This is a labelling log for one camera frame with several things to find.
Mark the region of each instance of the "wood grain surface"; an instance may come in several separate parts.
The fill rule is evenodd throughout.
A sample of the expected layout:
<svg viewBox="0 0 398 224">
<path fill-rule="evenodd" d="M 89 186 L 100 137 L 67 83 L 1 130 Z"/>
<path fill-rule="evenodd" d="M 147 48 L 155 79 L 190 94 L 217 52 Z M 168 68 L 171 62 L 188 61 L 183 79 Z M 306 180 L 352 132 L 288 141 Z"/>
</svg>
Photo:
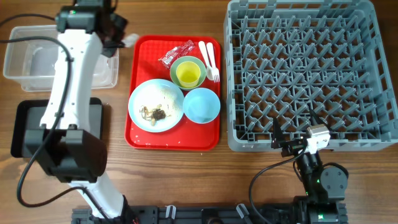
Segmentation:
<svg viewBox="0 0 398 224">
<path fill-rule="evenodd" d="M 392 81 L 398 90 L 398 1 L 373 1 L 381 28 Z M 3 0 L 0 21 L 19 13 L 55 15 L 69 0 Z M 129 20 L 127 33 L 207 35 L 223 45 L 223 21 L 227 1 L 125 0 L 118 13 Z M 8 39 L 15 26 L 51 24 L 39 18 L 23 18 L 0 28 Z M 0 64 L 6 45 L 0 45 Z M 226 110 L 221 112 L 221 137 L 210 152 L 138 151 L 124 140 L 124 123 L 133 49 L 120 51 L 119 81 L 110 90 L 93 91 L 105 107 L 103 138 L 109 146 L 106 170 L 131 205 L 236 205 L 248 202 L 250 180 L 259 170 L 282 160 L 274 153 L 236 153 L 229 149 Z M 226 100 L 226 73 L 222 73 L 222 102 Z M 10 155 L 17 105 L 23 100 L 45 99 L 49 93 L 26 93 L 20 84 L 0 76 L 0 223 L 70 223 L 73 208 L 86 208 L 73 192 L 42 208 L 24 208 L 16 199 L 16 185 L 26 161 Z M 322 151 L 324 162 L 338 162 L 349 172 L 346 200 L 350 223 L 398 223 L 398 146 L 380 152 Z M 27 176 L 23 196 L 41 202 L 66 189 L 47 177 L 35 164 Z M 276 168 L 257 180 L 256 202 L 290 202 L 305 194 L 292 165 Z"/>
</svg>

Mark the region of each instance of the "white plate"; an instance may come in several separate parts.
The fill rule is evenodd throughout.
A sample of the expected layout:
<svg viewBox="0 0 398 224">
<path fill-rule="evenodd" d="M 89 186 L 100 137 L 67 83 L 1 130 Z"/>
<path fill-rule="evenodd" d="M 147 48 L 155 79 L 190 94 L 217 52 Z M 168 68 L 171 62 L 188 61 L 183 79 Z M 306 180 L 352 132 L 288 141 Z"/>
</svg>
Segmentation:
<svg viewBox="0 0 398 224">
<path fill-rule="evenodd" d="M 146 121 L 142 118 L 142 115 L 139 111 L 143 106 L 145 106 L 143 105 L 144 103 L 142 99 L 145 99 L 146 94 L 148 93 L 148 91 L 146 90 L 151 90 L 154 88 L 168 88 L 171 92 L 175 93 L 175 103 L 180 109 L 178 113 L 174 113 L 171 116 L 166 117 L 165 119 L 156 121 L 155 126 L 152 126 L 150 121 Z M 142 130 L 151 133 L 160 133 L 174 127 L 181 120 L 183 115 L 183 101 L 184 95 L 181 89 L 176 84 L 163 79 L 149 80 L 141 83 L 131 94 L 128 108 L 129 115 L 132 122 L 134 122 L 134 124 L 136 124 Z"/>
</svg>

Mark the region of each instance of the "plastic wrapper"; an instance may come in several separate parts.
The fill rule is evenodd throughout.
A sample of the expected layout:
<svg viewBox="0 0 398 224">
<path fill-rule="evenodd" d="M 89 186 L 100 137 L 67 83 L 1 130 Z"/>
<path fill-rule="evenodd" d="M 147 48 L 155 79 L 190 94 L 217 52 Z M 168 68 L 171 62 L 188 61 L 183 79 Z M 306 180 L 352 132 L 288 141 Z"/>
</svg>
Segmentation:
<svg viewBox="0 0 398 224">
<path fill-rule="evenodd" d="M 170 69 L 172 64 L 179 59 L 180 57 L 186 56 L 192 49 L 195 48 L 195 44 L 192 40 L 188 40 L 183 45 L 174 47 L 172 50 L 167 52 L 163 57 L 159 59 L 162 64 L 167 68 Z"/>
</svg>

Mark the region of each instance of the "plastic dish rack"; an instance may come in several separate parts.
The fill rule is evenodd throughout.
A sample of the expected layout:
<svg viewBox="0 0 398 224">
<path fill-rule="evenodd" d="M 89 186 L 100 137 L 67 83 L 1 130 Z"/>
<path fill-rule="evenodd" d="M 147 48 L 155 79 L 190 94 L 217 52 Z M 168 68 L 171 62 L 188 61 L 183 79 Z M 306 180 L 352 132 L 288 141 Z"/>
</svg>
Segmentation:
<svg viewBox="0 0 398 224">
<path fill-rule="evenodd" d="M 368 0 L 231 1 L 224 21 L 228 144 L 272 151 L 272 118 L 299 138 L 313 109 L 328 148 L 377 151 L 398 142 L 398 109 Z"/>
</svg>

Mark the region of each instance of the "white plastic fork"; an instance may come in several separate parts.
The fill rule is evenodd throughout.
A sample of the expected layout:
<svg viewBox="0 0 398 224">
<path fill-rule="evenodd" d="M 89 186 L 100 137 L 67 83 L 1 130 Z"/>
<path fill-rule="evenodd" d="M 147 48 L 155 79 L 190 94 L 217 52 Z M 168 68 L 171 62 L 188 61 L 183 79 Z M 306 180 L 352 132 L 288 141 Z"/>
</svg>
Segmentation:
<svg viewBox="0 0 398 224">
<path fill-rule="evenodd" d="M 200 53 L 203 57 L 203 59 L 205 60 L 206 63 L 206 77 L 213 81 L 213 75 L 211 73 L 211 66 L 210 66 L 210 62 L 209 62 L 209 57 L 207 56 L 207 50 L 206 50 L 206 44 L 203 41 L 199 42 L 199 49 L 200 49 Z"/>
<path fill-rule="evenodd" d="M 220 82 L 220 71 L 216 66 L 216 60 L 214 56 L 214 48 L 212 43 L 207 43 L 207 53 L 209 54 L 210 62 L 211 62 L 211 74 L 213 75 L 214 82 Z"/>
</svg>

